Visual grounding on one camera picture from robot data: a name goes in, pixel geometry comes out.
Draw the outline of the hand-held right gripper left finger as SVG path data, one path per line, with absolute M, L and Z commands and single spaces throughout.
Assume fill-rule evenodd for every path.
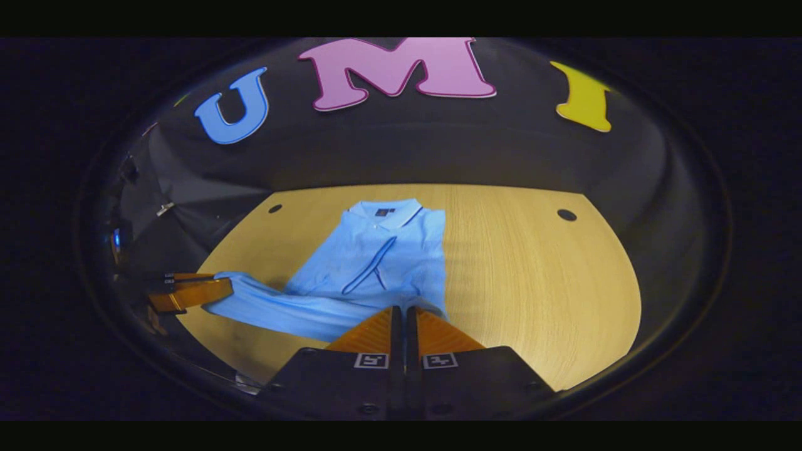
M 392 306 L 326 348 L 298 350 L 258 393 L 282 420 L 384 420 L 402 402 L 403 315 Z

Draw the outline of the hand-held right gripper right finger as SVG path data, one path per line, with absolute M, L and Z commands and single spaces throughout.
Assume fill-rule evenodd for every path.
M 556 392 L 510 346 L 484 346 L 430 311 L 407 310 L 410 409 L 423 420 L 516 420 Z

